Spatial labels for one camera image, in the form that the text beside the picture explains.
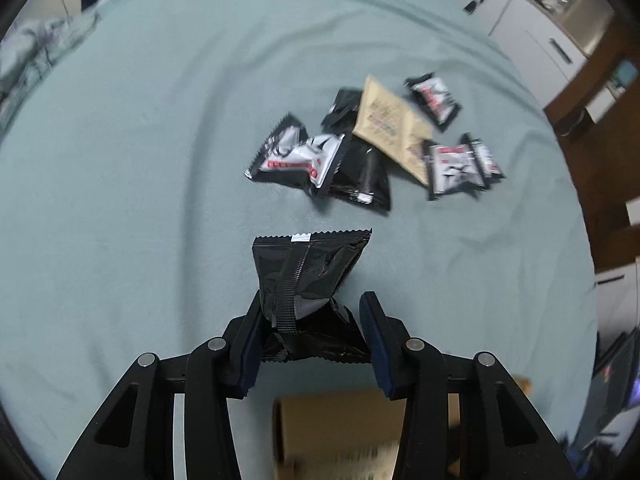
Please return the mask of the brown cardboard box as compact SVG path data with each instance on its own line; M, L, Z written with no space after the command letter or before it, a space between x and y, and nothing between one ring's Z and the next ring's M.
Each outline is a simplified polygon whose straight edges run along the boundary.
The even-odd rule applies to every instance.
M286 396L274 402L277 479L390 479L406 402L381 390Z

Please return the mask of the teal bed sheet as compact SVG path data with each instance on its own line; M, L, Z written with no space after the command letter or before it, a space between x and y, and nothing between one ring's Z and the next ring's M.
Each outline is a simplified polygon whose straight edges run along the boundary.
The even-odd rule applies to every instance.
M245 170L286 114L316 133L342 87L439 74L506 175L429 200L390 170L392 210L313 200ZM494 352L573 437L596 345L582 210L548 119L446 0L112 0L1 142L1 400L54 478L141 353L175 356L254 297L253 240L359 230L340 290L372 290L443 352Z

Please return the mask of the black packet under white one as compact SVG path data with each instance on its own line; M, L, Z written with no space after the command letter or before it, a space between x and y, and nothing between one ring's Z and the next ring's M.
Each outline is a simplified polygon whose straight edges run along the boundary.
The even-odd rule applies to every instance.
M385 161L378 148L352 136L329 186L329 196L389 212L392 200Z

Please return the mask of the middle black white snack packet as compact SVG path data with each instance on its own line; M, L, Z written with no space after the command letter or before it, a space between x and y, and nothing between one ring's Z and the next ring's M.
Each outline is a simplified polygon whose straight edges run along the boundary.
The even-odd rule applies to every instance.
M425 140L422 154L429 200L456 193L475 195L488 189L484 172L469 144L448 146Z

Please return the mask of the black white snack packet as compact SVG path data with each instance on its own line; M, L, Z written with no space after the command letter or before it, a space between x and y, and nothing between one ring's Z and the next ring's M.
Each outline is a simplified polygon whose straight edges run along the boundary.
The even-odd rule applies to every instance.
M326 195L349 140L349 133L310 136L296 116L286 114L262 142L245 177L298 188L311 197Z
M429 200L456 193L475 195L488 189L484 172L469 144L448 146L425 140L422 154Z
M405 87L416 105L440 132L446 131L462 111L461 104L435 73L407 78Z
M477 166L480 168L487 184L494 183L506 177L500 166L496 163L491 150L482 139L471 136L469 133L463 133L461 142L472 152Z

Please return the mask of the right black white snack packet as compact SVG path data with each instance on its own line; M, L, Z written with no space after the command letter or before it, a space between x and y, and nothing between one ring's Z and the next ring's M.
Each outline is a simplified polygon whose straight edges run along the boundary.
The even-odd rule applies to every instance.
M496 163L491 150L482 139L471 136L469 133L463 133L461 142L472 152L477 166L480 168L487 184L494 183L506 177L500 166Z

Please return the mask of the near black white snack packet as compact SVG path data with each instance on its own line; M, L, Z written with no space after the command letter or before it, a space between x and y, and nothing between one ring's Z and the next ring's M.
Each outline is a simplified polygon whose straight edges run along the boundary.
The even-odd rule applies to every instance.
M245 177L298 188L311 197L326 195L349 140L349 133L310 136L296 116L286 114L262 142Z

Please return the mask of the upper beige snack sachet pair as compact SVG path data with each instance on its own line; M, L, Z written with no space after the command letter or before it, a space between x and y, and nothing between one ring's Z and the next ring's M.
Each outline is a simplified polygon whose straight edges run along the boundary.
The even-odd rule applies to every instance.
M423 142L433 139L432 127L371 75L364 82L354 135L428 185Z

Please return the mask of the left small black snack packet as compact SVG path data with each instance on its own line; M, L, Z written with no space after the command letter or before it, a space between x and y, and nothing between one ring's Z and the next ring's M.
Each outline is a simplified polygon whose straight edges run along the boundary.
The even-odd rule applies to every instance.
M328 133L351 133L356 125L362 91L355 88L341 88L334 102L322 119L322 130Z

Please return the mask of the far black white snack packet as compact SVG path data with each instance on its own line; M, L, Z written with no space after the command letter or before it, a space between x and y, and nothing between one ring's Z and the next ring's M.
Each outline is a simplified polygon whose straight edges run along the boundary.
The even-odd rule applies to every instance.
M446 131L462 111L461 104L435 73L407 78L405 87L416 105L440 132Z

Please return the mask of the brown wooden furniture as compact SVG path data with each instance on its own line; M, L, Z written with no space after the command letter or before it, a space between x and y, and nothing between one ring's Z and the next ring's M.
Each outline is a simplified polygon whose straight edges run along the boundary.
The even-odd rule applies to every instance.
M639 255L639 227L627 209L639 197L639 81L599 120L587 113L625 60L639 64L639 27L613 18L590 58L544 109L577 190L598 273L626 266Z

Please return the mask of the white wardrobe right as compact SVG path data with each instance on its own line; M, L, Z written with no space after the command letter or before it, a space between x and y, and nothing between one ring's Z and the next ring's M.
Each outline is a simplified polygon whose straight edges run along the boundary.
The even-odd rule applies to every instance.
M541 106L549 105L587 61L533 0L447 0L513 62Z

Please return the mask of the crumpled grey blanket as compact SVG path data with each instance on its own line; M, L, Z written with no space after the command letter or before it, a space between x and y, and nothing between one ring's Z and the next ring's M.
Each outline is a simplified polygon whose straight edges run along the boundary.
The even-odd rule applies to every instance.
M71 18L29 20L1 41L1 135L48 73L75 50L99 23L96 11Z

